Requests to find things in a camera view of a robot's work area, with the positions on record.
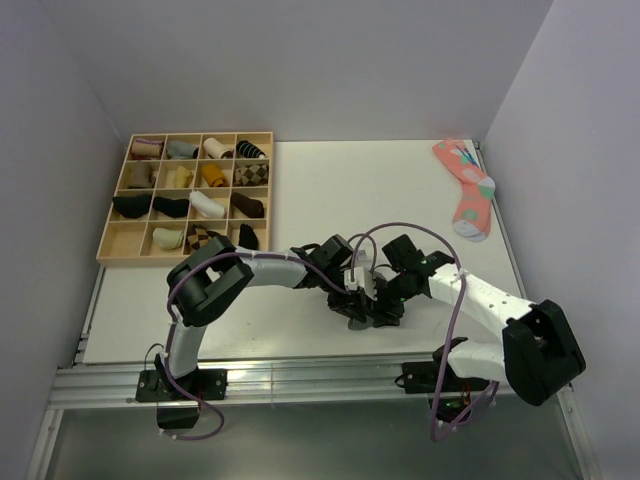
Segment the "aluminium rail frame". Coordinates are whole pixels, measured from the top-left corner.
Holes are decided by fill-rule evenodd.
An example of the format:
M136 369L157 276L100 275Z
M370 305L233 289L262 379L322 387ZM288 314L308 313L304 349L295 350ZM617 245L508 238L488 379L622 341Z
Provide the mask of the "aluminium rail frame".
M134 401L139 366L60 370L31 479L598 479L572 390L541 410L500 391L498 414L434 444L399 356L231 361L216 446L162 440Z

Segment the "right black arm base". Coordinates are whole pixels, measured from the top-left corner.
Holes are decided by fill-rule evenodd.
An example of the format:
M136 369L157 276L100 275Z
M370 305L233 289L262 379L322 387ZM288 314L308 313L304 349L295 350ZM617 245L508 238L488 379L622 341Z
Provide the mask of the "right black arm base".
M439 364L436 361L405 362L401 365L401 374L394 379L394 384L406 394L434 394L438 374ZM436 419L452 423L471 404L472 395L481 393L489 384L489 381L478 378L459 378L447 367Z

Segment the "black rolled sock bottom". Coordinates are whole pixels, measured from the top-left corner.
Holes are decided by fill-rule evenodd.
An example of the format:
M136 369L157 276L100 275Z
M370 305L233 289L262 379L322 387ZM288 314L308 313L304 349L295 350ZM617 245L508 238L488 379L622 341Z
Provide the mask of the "black rolled sock bottom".
M238 234L238 246L249 250L259 249L260 242L258 236L249 224L243 223L240 225Z

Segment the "pale green rolled sock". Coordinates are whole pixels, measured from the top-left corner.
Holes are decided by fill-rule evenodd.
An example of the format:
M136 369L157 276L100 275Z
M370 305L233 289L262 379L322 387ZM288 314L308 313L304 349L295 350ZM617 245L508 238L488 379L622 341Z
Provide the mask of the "pale green rolled sock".
M152 239L161 250L176 250L184 243L184 230L157 227L153 230Z

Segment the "black rolled sock middle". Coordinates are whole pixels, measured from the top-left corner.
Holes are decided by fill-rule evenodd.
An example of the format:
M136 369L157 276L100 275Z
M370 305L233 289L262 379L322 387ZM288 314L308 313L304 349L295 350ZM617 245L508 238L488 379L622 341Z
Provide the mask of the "black rolled sock middle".
M152 202L153 209L170 218L186 217L189 212L188 198L171 199L156 196Z

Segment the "cream rolled sock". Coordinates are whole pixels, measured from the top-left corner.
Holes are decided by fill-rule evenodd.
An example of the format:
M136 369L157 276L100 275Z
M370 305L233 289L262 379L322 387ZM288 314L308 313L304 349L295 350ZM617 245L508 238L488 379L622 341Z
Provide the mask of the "cream rolled sock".
M173 189L187 189L191 187L193 171L182 165L167 171L166 187Z

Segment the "light blue rolled sock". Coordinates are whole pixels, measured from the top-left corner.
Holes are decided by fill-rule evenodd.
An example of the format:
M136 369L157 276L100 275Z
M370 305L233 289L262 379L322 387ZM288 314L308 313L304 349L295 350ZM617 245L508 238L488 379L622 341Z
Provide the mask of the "light blue rolled sock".
M166 146L168 159L196 159L199 146L182 140L170 140Z

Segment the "wooden compartment tray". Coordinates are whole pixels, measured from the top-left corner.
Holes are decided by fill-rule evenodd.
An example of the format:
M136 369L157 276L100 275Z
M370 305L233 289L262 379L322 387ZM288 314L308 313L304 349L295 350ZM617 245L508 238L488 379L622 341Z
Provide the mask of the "wooden compartment tray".
M132 135L97 261L175 265L218 235L267 249L274 165L269 131Z

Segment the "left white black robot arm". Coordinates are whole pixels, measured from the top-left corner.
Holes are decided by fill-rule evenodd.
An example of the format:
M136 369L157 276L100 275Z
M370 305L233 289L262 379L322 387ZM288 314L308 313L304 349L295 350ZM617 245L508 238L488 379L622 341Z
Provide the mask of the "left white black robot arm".
M343 266L353 249L341 236L283 252L234 246L225 236L210 240L167 276L167 310L172 318L165 350L156 357L159 388L172 399L191 394L198 381L198 354L209 324L249 287L319 288L329 309L348 319L348 328L373 325L368 297L349 283Z

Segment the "black white striped sock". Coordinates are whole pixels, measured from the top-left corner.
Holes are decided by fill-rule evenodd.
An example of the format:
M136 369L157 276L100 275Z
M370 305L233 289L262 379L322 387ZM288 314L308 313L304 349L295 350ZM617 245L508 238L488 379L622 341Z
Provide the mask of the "black white striped sock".
M263 150L248 140L240 140L236 144L237 154L247 159L265 158L266 154Z

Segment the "black rolled sock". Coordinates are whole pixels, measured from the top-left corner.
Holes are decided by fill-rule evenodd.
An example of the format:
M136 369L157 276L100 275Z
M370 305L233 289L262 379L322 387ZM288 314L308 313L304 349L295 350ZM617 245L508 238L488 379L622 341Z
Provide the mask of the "black rolled sock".
M126 219L138 219L145 216L151 207L151 202L151 194L116 196L112 199L114 210Z
M259 249L260 242L258 236L249 224L243 223L240 225L238 234L238 246L249 250Z
M156 196L152 202L153 209L170 218L186 217L189 212L188 198L171 199Z

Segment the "white brown rolled sock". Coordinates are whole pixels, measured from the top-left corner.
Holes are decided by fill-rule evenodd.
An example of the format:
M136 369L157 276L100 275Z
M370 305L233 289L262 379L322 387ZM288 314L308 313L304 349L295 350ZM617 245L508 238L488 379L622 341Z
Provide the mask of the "white brown rolled sock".
M203 140L203 149L205 154L212 159L230 159L234 156L233 149L214 137L208 137Z

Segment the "grey sock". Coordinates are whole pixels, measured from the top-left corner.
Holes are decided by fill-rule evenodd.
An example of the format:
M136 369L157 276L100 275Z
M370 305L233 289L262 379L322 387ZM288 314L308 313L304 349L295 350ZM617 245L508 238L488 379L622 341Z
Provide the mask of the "grey sock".
M347 327L351 331L363 331L371 328L376 328L376 324L375 321L371 318L367 318L365 321L351 318L347 323Z

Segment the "dark brown rolled sock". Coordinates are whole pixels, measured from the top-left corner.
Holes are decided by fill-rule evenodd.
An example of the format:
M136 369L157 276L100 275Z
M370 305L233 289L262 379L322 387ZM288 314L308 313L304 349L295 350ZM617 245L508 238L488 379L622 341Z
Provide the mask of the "dark brown rolled sock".
M265 217L265 207L261 200L247 197L246 195L233 192L230 197L231 205L244 216L250 219Z

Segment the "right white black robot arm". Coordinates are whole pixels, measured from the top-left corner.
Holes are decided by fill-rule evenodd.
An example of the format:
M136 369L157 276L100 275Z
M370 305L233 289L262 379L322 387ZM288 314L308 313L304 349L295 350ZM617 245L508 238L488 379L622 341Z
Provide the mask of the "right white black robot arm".
M424 254L406 235L383 252L396 275L379 299L402 309L407 300L425 295L453 306L494 337L491 342L452 337L416 372L403 373L407 392L479 391L498 383L540 406L585 371L585 357L557 303L508 294L463 272L441 251Z

